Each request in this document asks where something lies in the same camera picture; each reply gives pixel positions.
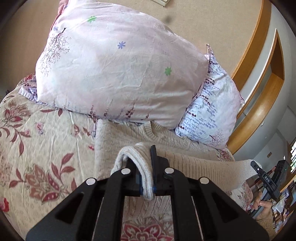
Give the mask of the person's right hand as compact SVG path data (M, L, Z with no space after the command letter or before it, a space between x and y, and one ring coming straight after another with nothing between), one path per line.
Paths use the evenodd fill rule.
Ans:
M261 208L260 213L256 214L255 220L261 220L266 218L269 215L272 208L272 203L270 201L261 200L261 197L262 197L262 192L259 191L251 206L252 211L258 210L259 208Z

